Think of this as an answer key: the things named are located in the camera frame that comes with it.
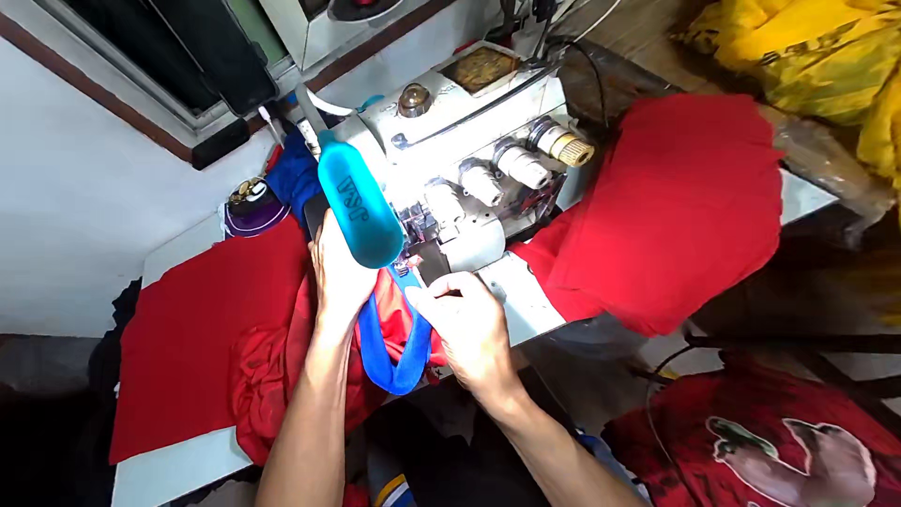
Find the printed graphic on shirt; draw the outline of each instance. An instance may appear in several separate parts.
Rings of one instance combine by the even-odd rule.
[[[714,460],[754,491],[786,507],[864,507],[873,500],[876,467],[856,437],[832,424],[789,418],[782,423],[806,452],[805,470],[779,459],[778,450],[766,439],[719,417],[707,419],[707,429],[719,437]]]

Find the white machine body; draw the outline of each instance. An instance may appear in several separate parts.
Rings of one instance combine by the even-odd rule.
[[[405,226],[408,246],[436,240],[453,272],[500,259],[506,238],[540,219],[567,185],[568,166],[537,143],[528,147],[533,123],[545,116],[558,124],[554,133],[571,134],[555,69],[520,68],[474,94],[441,73],[485,47],[519,59],[480,41],[414,80],[431,94],[424,113],[399,114],[398,89],[332,129],[363,155]],[[501,141],[513,147],[496,157]]]

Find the red cloth pile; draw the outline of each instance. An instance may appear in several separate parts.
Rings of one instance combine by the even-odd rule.
[[[566,320],[668,334],[776,251],[772,140],[750,97],[640,100],[582,202],[510,250]]]
[[[392,356],[412,318],[387,272],[377,283]],[[235,237],[172,268],[141,291],[122,337],[119,401],[110,463],[237,425],[259,465],[278,434],[309,346],[315,280],[304,231],[293,216],[263,235]],[[432,335],[430,365],[443,365]],[[358,426],[386,393],[351,345],[345,428]]]
[[[847,395],[747,355],[721,356],[723,370],[681,377],[651,400],[654,427],[687,487],[644,409],[602,434],[654,505],[901,505],[901,442]]]

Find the teal plastic guard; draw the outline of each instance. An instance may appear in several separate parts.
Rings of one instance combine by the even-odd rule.
[[[319,145],[319,182],[353,258],[371,269],[391,264],[404,247],[404,231],[363,156],[329,130],[319,133]]]

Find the table surface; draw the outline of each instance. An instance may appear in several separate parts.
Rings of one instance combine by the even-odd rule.
[[[782,176],[783,225],[838,200],[787,171],[782,171]],[[572,196],[571,189],[566,193]],[[578,197],[570,197],[564,206],[576,201]],[[143,287],[159,280],[169,268],[222,240],[219,217],[213,214],[147,257]],[[505,253],[501,260],[482,268],[478,274],[504,302],[511,346],[566,323],[526,263],[515,254]],[[160,505],[251,465],[238,447],[234,430],[234,427],[219,429],[122,461],[116,468],[113,507]]]

